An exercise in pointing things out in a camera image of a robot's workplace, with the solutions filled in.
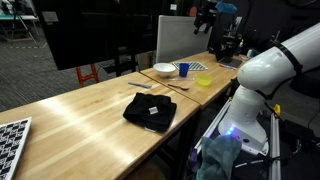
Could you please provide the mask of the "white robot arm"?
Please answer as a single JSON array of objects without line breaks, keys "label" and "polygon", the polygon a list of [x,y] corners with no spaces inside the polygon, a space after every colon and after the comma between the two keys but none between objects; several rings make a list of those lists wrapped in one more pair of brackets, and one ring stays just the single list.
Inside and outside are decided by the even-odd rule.
[{"label": "white robot arm", "polygon": [[320,23],[251,58],[237,71],[239,86],[218,132],[237,138],[247,153],[266,155],[269,143],[258,113],[287,80],[319,66]]}]

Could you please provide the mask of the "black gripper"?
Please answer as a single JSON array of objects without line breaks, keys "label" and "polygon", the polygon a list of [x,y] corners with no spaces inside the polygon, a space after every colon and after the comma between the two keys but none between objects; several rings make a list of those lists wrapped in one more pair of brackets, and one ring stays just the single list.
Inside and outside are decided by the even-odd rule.
[{"label": "black gripper", "polygon": [[217,15],[216,2],[205,2],[198,10],[194,21],[194,33],[199,31],[208,33],[209,29],[214,25]]}]

